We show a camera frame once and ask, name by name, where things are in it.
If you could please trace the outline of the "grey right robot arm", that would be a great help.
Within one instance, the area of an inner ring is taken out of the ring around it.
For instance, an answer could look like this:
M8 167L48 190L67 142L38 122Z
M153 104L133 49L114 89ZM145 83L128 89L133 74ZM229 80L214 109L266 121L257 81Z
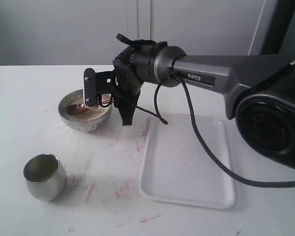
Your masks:
M177 46L126 48L113 61L119 91L137 96L144 82L175 87L181 82L224 97L257 153L295 169L295 56L188 56Z

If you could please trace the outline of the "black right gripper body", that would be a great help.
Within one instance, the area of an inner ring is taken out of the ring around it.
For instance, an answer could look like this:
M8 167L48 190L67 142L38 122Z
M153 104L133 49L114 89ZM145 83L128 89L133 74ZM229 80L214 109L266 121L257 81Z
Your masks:
M134 71L135 54L134 48L128 46L113 60L118 91L130 103L138 102L143 85Z

